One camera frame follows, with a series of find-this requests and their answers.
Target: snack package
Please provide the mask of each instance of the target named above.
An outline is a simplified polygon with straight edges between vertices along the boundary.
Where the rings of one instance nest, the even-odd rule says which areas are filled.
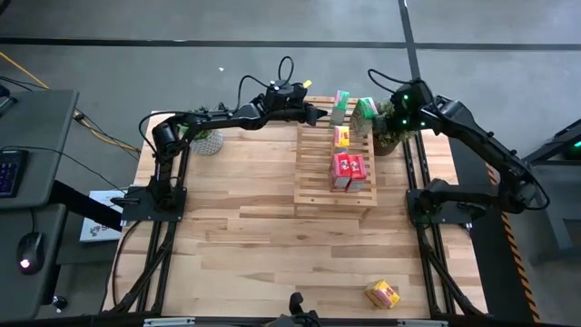
[[[366,288],[365,295],[381,309],[391,309],[399,302],[399,295],[384,280],[377,281]]]
[[[335,94],[335,103],[333,104],[333,111],[330,114],[329,128],[334,126],[343,126],[343,119],[347,112],[347,104],[349,103],[349,92],[337,91]]]
[[[335,126],[331,144],[331,154],[346,153],[349,149],[350,132],[348,126]]]
[[[355,193],[359,192],[365,181],[367,180],[367,171],[365,169],[365,161],[363,155],[354,154],[349,156],[349,165],[351,168],[351,179],[345,192]]]
[[[334,154],[330,163],[330,191],[345,192],[351,179],[348,154]]]
[[[370,97],[360,98],[355,104],[353,115],[351,116],[350,127],[358,137],[367,136],[373,126],[373,117],[378,115],[375,102]]]

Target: keyboard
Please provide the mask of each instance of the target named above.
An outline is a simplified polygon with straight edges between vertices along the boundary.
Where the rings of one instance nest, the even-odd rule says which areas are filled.
[[[0,198],[16,197],[25,171],[28,151],[6,150],[0,153]]]

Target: plant pot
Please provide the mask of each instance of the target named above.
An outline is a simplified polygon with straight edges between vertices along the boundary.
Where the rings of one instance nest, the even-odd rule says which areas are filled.
[[[393,150],[396,149],[398,144],[399,144],[399,142],[392,143],[392,144],[384,144],[384,143],[378,141],[374,137],[373,138],[373,153],[376,156],[384,156],[384,155],[391,154],[393,152]]]
[[[203,140],[192,141],[190,147],[192,152],[199,155],[213,155],[220,151],[224,145],[222,132],[213,130],[208,137]]]

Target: yellow box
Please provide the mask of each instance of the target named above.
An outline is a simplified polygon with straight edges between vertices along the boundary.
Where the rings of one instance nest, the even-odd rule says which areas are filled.
[[[399,295],[384,280],[377,281],[368,286],[364,293],[381,309],[391,309],[399,302]]]
[[[349,149],[350,131],[348,126],[335,126],[332,149],[334,154],[347,152]]]

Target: wooden pallet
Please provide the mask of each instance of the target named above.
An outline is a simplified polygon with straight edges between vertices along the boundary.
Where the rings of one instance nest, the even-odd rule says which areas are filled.
[[[313,96],[305,98],[319,109],[332,109],[332,97]],[[348,113],[343,125],[349,126],[352,109],[357,99],[350,99]],[[378,205],[375,182],[375,158],[372,135],[350,136],[350,154],[362,154],[365,159],[368,180],[358,193],[332,193],[329,191],[329,169],[333,130],[329,128],[330,117],[317,122],[317,126],[300,124],[297,132],[297,159],[295,171],[295,209],[299,206],[330,206],[337,209],[363,208],[363,218],[371,208]]]

